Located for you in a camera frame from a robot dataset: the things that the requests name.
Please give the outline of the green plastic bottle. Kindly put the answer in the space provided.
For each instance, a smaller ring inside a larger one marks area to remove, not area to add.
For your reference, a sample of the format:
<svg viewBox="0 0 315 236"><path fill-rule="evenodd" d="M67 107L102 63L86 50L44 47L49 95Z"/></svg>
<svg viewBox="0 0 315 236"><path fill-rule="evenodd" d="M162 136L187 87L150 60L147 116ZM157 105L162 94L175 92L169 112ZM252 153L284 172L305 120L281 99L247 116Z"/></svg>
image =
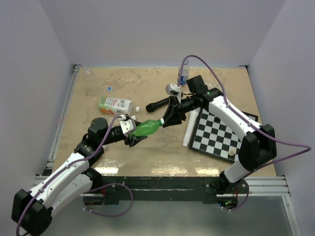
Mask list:
<svg viewBox="0 0 315 236"><path fill-rule="evenodd" d="M164 124L164 119L147 120L137 126L136 130L131 133L131 136L149 136L154 134Z"/></svg>

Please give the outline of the Pepsi bottle blue label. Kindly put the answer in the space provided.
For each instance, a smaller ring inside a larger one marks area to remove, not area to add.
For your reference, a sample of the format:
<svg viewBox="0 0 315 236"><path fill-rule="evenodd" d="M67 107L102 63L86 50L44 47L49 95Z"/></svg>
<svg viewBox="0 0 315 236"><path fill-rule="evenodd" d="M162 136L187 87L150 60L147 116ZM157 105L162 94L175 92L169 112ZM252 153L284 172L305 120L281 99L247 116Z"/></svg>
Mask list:
<svg viewBox="0 0 315 236"><path fill-rule="evenodd" d="M180 86L184 86L187 84L187 79L189 77L189 71L190 71L189 61L185 60L182 71L181 71L181 65L179 65L179 67L178 67L177 83Z"/></svg>

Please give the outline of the clear plastic bottle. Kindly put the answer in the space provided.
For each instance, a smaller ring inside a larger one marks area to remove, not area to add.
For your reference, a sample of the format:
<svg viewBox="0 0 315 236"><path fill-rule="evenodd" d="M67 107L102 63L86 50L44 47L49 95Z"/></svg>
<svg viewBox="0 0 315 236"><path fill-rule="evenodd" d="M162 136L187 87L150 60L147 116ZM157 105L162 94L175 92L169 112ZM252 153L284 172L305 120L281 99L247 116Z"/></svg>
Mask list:
<svg viewBox="0 0 315 236"><path fill-rule="evenodd" d="M223 94L223 91L225 91L225 93L228 92L228 90L226 88L222 89L222 86L220 86L220 84L208 83L207 87L208 87L208 89L218 89L222 94Z"/></svg>

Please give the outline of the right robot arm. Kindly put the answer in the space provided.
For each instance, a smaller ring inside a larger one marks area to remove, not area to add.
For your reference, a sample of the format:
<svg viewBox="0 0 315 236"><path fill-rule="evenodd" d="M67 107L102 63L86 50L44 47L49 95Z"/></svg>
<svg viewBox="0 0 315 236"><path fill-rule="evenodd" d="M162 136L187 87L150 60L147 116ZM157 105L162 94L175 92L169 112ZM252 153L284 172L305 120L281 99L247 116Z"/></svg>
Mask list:
<svg viewBox="0 0 315 236"><path fill-rule="evenodd" d="M231 128L241 141L238 160L220 173L214 185L218 194L231 193L241 179L277 156L275 131L272 126L261 125L246 116L228 101L221 90L208 89L201 76L189 79L187 85L192 93L187 98L182 98L179 86L166 86L169 98L162 126L179 125L186 120L186 113L202 108Z"/></svg>

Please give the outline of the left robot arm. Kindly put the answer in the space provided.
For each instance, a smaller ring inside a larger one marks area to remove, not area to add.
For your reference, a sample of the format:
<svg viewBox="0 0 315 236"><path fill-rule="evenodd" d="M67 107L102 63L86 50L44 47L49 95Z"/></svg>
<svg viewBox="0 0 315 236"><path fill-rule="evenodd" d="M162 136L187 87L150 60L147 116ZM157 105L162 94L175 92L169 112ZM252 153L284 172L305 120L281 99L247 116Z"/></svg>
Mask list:
<svg viewBox="0 0 315 236"><path fill-rule="evenodd" d="M124 141L132 145L142 123L128 115L114 118L118 126L104 118L95 118L73 153L49 177L26 191L19 190L13 200L11 218L17 224L16 235L39 236L52 219L79 195L96 193L102 187L101 174L92 165L104 154L107 144Z"/></svg>

